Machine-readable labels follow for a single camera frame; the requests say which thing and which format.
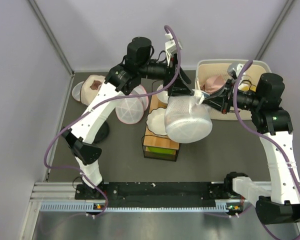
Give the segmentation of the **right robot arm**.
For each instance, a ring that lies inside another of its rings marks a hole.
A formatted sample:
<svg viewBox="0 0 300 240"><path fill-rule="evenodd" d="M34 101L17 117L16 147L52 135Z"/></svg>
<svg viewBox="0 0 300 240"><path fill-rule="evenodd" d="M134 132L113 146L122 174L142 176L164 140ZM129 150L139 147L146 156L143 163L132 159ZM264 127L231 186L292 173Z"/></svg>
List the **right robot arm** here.
<svg viewBox="0 0 300 240"><path fill-rule="evenodd" d="M244 197L254 207L264 225L300 222L300 179L293 152L293 126L290 114L280 107L285 89L283 78L263 73L255 91L235 89L235 80L213 94L206 94L203 103L227 114L230 108L251 113L256 134L263 145L270 173L271 190L254 183L246 174L226 175L223 192L229 198Z"/></svg>

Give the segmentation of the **white mesh laundry bag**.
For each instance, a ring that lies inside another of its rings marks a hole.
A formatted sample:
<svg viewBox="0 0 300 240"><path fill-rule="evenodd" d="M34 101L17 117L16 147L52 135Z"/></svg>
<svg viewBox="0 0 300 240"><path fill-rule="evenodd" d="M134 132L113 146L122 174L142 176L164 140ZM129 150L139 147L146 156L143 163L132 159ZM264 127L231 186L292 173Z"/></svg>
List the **white mesh laundry bag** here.
<svg viewBox="0 0 300 240"><path fill-rule="evenodd" d="M195 90L192 96L170 96L164 115L167 136L174 142L189 144L207 137L213 123L206 106L205 95Z"/></svg>

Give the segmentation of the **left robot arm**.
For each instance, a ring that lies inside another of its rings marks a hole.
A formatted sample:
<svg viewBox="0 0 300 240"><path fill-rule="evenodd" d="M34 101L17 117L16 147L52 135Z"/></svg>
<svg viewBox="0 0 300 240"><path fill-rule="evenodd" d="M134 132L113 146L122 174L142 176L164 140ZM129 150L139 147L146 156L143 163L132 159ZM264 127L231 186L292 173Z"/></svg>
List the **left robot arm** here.
<svg viewBox="0 0 300 240"><path fill-rule="evenodd" d="M87 185L86 192L92 198L99 198L104 191L98 163L102 150L93 142L118 103L129 97L142 79L162 80L163 88L170 97L194 95L188 87L191 81L185 76L178 60L182 45L172 34L165 36L168 40L163 61L152 58L155 50L150 39L133 38L122 61L109 70L81 118L62 133L79 164L82 180Z"/></svg>

